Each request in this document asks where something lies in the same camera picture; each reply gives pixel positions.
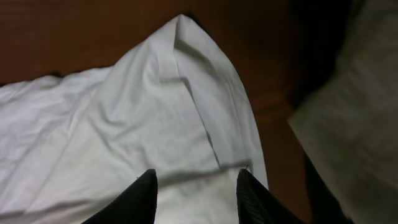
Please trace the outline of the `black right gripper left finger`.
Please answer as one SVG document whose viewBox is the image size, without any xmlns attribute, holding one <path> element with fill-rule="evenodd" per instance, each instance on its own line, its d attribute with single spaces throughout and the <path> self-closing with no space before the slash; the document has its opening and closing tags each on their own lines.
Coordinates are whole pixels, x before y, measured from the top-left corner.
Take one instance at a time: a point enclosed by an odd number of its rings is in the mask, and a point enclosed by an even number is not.
<svg viewBox="0 0 398 224">
<path fill-rule="evenodd" d="M 148 169 L 109 205 L 83 224 L 154 224 L 157 194 L 156 171 Z"/>
</svg>

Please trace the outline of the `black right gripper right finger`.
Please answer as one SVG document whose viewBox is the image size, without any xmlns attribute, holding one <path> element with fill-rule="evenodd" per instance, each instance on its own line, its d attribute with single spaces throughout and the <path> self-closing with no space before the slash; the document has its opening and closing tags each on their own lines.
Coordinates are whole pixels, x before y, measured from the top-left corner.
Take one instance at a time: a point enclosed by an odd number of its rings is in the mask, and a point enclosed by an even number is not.
<svg viewBox="0 0 398 224">
<path fill-rule="evenodd" d="M 246 169 L 239 171 L 236 196 L 239 224 L 305 224 Z"/>
</svg>

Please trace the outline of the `white t-shirt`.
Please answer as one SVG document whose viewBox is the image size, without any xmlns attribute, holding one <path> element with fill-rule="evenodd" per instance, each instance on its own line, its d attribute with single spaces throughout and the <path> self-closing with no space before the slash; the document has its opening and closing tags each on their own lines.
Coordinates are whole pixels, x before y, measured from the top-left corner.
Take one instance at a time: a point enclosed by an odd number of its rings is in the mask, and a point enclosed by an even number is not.
<svg viewBox="0 0 398 224">
<path fill-rule="evenodd" d="M 1 222 L 81 223 L 154 169 L 157 223 L 236 223 L 236 179 L 267 184 L 237 71 L 177 16 L 115 65 L 1 88 Z"/>
</svg>

